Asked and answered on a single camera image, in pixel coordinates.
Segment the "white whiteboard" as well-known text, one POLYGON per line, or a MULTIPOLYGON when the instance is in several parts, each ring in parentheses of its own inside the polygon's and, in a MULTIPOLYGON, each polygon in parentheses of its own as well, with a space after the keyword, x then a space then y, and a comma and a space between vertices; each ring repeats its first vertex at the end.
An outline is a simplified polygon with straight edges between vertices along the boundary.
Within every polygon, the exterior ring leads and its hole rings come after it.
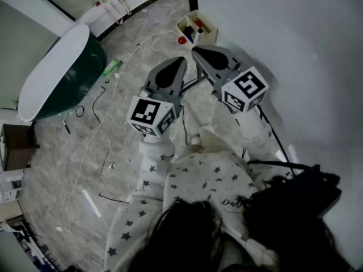
POLYGON ((363 267, 363 0, 198 0, 219 42, 269 82, 263 110, 289 156, 341 177, 326 215, 363 267))

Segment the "person's star-print white garment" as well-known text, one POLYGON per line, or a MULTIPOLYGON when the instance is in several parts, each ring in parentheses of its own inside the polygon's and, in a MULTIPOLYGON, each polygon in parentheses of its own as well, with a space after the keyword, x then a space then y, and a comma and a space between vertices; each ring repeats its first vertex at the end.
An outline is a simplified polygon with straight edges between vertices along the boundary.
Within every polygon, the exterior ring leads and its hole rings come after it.
POLYGON ((250 197, 265 189, 265 181, 281 175, 290 178, 282 168, 266 166, 249 168, 213 129, 200 132, 203 150, 188 150, 171 161, 164 184, 163 199, 136 195, 136 189, 120 207, 107 238, 104 272, 119 272, 146 241, 156 217, 176 200, 206 200, 222 217, 222 230, 231 236, 258 266, 277 267, 277 255, 247 234, 239 197, 250 197))

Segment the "white oval table green base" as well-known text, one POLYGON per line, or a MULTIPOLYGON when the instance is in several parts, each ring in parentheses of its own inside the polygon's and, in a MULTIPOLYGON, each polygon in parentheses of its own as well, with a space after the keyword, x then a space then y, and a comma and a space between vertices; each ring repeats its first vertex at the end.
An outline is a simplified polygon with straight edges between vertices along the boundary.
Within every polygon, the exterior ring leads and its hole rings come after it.
POLYGON ((51 117, 78 105, 102 75, 107 56, 87 25, 60 38, 31 71, 20 92, 24 122, 51 117))

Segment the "brown wooden cabinet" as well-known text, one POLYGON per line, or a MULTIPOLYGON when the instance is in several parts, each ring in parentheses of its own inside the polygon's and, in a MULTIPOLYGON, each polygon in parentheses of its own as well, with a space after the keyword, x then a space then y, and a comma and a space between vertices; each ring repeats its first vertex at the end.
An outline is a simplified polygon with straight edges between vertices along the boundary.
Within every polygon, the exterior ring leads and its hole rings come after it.
POLYGON ((0 133, 0 159, 3 171, 28 168, 39 148, 34 127, 3 124, 0 133))

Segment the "person's right forearm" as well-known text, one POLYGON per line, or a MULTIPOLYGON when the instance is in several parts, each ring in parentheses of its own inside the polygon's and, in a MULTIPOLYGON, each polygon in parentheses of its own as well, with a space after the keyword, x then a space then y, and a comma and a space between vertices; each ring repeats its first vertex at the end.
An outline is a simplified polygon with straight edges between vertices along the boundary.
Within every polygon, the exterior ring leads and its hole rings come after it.
POLYGON ((233 114, 242 133, 242 145, 247 150, 250 159, 272 160, 275 148, 269 133, 271 127, 260 118, 257 107, 243 113, 233 114))

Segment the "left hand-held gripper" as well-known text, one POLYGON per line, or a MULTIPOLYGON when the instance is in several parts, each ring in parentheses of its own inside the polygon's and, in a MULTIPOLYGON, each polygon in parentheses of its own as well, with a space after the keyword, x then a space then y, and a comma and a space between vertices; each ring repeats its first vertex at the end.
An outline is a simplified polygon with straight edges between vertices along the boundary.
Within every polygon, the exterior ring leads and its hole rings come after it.
POLYGON ((146 88, 133 96, 129 107, 127 123, 135 131, 154 137, 165 135, 182 109, 180 91, 186 70, 184 57, 167 59, 151 70, 146 88))

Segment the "flat white strip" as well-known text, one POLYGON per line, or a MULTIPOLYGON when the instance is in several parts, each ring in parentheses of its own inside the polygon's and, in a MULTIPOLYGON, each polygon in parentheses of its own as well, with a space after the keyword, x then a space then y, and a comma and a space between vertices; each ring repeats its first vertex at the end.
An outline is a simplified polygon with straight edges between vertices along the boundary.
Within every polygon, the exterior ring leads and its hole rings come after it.
POLYGON ((102 215, 101 213, 99 212, 97 206, 94 204, 92 198, 90 197, 90 195, 88 194, 88 192, 84 189, 82 189, 82 193, 83 195, 85 196, 85 198, 87 199, 87 202, 90 204, 91 208, 93 209, 95 215, 98 217, 98 218, 101 218, 102 215))

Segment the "small metal hand tool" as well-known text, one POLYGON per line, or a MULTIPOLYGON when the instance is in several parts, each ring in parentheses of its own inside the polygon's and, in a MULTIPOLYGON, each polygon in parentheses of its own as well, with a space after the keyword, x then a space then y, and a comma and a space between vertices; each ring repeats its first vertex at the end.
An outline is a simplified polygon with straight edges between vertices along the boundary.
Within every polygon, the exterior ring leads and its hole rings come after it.
POLYGON ((65 129, 66 129, 66 131, 67 131, 67 133, 68 133, 69 135, 71 135, 71 131, 70 131, 70 129, 69 129, 69 127, 68 127, 67 123, 66 123, 66 119, 67 119, 67 117, 68 117, 68 114, 67 114, 67 115, 64 117, 64 119, 61 121, 60 125, 61 125, 61 126, 64 126, 64 127, 65 127, 65 129))

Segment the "person's left forearm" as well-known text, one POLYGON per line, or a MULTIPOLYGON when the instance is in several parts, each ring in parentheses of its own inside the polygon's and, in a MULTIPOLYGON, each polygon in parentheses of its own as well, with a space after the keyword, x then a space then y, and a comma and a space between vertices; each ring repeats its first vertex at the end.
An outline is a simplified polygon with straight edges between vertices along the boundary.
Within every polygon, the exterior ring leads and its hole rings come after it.
POLYGON ((161 138, 147 135, 139 143, 139 152, 142 161, 136 195, 161 201, 175 145, 168 135, 161 138))

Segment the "cluttered dark shelf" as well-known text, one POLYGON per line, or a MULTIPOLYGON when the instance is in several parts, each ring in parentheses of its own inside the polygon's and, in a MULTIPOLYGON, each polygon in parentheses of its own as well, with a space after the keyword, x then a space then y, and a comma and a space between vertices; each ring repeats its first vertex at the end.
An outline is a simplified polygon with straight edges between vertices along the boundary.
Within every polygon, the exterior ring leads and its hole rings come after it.
POLYGON ((50 258, 50 253, 43 252, 23 224, 9 225, 7 222, 0 222, 0 232, 8 232, 15 236, 22 250, 30 258, 39 272, 62 272, 57 260, 50 258))

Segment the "beige box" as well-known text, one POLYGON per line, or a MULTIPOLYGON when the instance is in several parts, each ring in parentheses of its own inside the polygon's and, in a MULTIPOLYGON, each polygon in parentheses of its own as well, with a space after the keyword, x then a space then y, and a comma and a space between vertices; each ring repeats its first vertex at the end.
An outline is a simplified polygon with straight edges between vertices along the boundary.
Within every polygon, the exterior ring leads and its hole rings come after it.
POLYGON ((184 15, 176 24, 176 30, 179 34, 179 37, 185 37, 186 43, 185 47, 188 49, 192 49, 194 46, 198 45, 215 45, 217 40, 217 32, 218 28, 205 16, 203 13, 199 12, 199 10, 193 10, 192 12, 184 15), (198 19, 203 24, 204 36, 201 40, 195 44, 193 44, 188 40, 188 38, 184 35, 183 30, 187 25, 190 25, 193 28, 194 40, 195 35, 199 27, 194 23, 194 21, 198 19))

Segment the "black bag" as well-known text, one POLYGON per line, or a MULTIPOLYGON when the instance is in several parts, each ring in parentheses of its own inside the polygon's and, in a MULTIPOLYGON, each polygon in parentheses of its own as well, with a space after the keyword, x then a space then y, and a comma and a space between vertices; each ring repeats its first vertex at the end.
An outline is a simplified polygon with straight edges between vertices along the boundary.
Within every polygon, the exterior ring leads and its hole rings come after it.
POLYGON ((249 163, 302 171, 290 180, 254 193, 250 198, 250 204, 256 210, 322 218, 341 197, 342 191, 338 188, 340 176, 322 172, 318 164, 309 167, 297 163, 261 160, 251 160, 249 163))

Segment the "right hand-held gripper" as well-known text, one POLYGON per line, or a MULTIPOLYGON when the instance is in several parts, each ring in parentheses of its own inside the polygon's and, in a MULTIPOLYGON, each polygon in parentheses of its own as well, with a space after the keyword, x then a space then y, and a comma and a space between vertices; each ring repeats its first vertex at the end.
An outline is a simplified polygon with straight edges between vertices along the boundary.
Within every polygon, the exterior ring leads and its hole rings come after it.
POLYGON ((192 57, 211 83, 213 95, 232 110, 247 113, 267 94, 269 85, 255 66, 246 70, 230 70, 240 62, 227 48, 195 46, 192 57))

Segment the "white power strip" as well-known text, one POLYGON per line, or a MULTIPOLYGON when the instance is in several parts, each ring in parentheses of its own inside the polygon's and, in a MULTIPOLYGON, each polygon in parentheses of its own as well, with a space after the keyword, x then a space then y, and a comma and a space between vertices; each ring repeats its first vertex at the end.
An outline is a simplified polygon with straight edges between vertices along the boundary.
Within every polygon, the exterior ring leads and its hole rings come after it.
POLYGON ((14 171, 0 171, 0 203, 8 204, 17 200, 17 193, 22 189, 22 169, 14 171))

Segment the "thin black rod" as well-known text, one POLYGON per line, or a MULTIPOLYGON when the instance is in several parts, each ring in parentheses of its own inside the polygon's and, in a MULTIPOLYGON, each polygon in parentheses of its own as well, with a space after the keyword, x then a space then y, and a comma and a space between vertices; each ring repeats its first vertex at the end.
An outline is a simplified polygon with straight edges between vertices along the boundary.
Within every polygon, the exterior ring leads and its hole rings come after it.
POLYGON ((103 169, 104 169, 104 166, 105 166, 105 163, 106 163, 106 160, 107 160, 107 156, 108 156, 109 151, 110 151, 110 147, 108 147, 108 149, 107 149, 107 152, 106 152, 106 155, 105 155, 105 158, 104 158, 104 161, 103 161, 103 164, 102 164, 100 173, 99 173, 100 175, 103 173, 103 169))

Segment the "green marker pen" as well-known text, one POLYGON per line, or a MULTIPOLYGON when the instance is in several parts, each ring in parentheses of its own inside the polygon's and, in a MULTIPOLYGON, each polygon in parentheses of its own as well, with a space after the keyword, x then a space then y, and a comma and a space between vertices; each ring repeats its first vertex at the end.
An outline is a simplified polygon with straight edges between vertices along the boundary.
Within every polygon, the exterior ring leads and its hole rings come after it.
POLYGON ((113 60, 111 61, 108 66, 104 69, 102 75, 106 77, 109 73, 111 73, 114 69, 120 67, 123 64, 120 60, 113 60))

